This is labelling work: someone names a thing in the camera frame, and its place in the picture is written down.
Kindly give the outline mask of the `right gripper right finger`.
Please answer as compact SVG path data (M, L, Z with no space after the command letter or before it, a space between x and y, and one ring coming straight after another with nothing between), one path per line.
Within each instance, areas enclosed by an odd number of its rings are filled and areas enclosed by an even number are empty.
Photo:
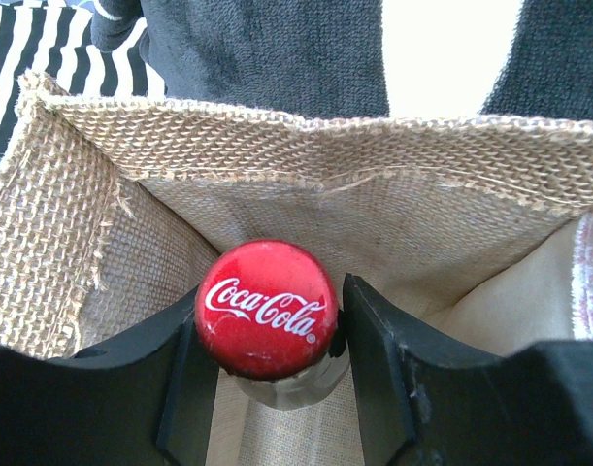
M593 342L500 357L347 275L344 317L369 465L593 465Z

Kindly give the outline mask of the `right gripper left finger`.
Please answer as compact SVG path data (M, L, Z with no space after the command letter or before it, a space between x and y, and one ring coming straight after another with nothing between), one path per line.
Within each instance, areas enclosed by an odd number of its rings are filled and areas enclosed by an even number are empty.
M0 465L204 464L218 368L194 300L68 358L0 345Z

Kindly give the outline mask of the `glass cola bottle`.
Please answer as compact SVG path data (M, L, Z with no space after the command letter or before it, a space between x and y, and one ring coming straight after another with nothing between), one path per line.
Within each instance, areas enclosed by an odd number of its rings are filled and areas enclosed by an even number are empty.
M283 240L250 241L223 254L198 287L194 320L209 356L269 408L323 401L349 366L329 274L310 252Z

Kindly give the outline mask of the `brown jute canvas bag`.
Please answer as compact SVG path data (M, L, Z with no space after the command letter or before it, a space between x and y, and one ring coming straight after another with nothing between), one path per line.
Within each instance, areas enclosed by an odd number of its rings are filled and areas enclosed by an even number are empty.
M264 239L318 259L343 317L353 275L500 357L593 342L593 122L305 119L72 96L35 72L19 85L0 162L4 347L71 357L195 296L223 254ZM209 356L202 465L369 465L346 343L334 391L290 411Z

